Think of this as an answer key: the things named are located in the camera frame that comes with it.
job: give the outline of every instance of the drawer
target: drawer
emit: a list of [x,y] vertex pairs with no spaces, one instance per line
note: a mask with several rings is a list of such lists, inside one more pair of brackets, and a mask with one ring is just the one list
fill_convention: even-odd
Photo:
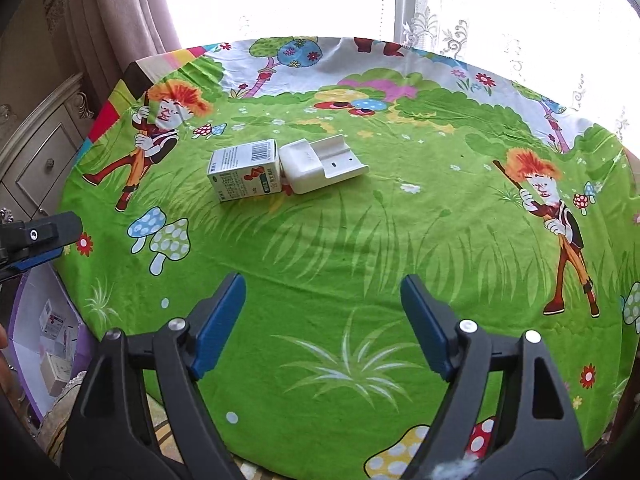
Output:
[[82,137],[61,106],[15,157],[2,181],[28,215],[39,208],[81,144]]
[[33,216],[34,220],[37,220],[38,218],[44,218],[45,216],[51,216],[56,213],[56,211],[58,210],[58,204],[60,203],[60,197],[62,196],[62,190],[65,187],[66,178],[74,168],[74,161],[75,158],[72,158],[60,173],[60,176],[55,181],[46,197],[44,197],[44,200],[40,203],[40,206],[38,206],[38,209]]
[[30,220],[29,215],[24,212],[24,209],[15,201],[15,198],[11,196],[9,190],[0,183],[0,208],[7,208],[14,216],[15,222],[28,222]]

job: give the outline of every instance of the green tablecloth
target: green tablecloth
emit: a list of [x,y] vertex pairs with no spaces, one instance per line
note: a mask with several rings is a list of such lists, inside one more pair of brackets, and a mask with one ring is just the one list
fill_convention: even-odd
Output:
[[[58,270],[95,333],[156,330],[238,270],[246,305],[200,381],[229,449],[301,480],[395,479],[415,446],[381,452],[416,426],[419,443],[446,389],[399,302],[414,272],[487,330],[538,330],[593,444],[640,330],[639,206],[616,137],[491,72],[395,44],[204,50],[146,92],[147,126],[141,96],[66,183],[60,209],[86,234]],[[207,180],[217,148],[336,134],[369,174],[226,203]]]

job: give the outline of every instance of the milk carton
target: milk carton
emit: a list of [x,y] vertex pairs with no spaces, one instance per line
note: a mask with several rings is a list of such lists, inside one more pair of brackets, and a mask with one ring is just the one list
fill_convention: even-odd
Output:
[[278,193],[280,157],[274,139],[221,148],[211,155],[207,176],[220,202]]

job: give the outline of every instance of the silver screw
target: silver screw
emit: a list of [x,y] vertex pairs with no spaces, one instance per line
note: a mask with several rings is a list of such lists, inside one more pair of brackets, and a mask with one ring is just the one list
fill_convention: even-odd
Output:
[[119,328],[110,328],[104,334],[104,336],[107,339],[111,339],[113,341],[116,341],[116,339],[118,339],[121,335],[122,335],[122,330],[120,330]]
[[524,333],[524,339],[526,339],[530,343],[539,343],[540,341],[542,341],[542,336],[535,330],[527,330]]
[[463,319],[460,321],[460,330],[462,330],[462,332],[472,334],[478,330],[478,324],[470,319]]
[[181,317],[175,317],[169,322],[169,330],[173,330],[174,332],[178,332],[178,330],[182,330],[186,326],[187,322]]

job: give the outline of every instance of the cardboard box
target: cardboard box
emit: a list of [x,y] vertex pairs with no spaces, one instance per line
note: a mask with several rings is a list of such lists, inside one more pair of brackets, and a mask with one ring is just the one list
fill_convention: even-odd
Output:
[[71,380],[71,363],[55,355],[46,354],[40,365],[40,371],[49,395],[59,396]]
[[280,172],[280,156],[273,139],[216,150],[207,168],[220,202],[278,193],[282,190]]
[[78,343],[78,327],[65,325],[62,332],[62,341],[65,345],[65,359],[73,364],[74,357],[76,356],[76,344]]
[[53,310],[51,300],[47,300],[40,314],[40,329],[42,333],[49,339],[55,339],[58,337],[64,322],[65,318]]

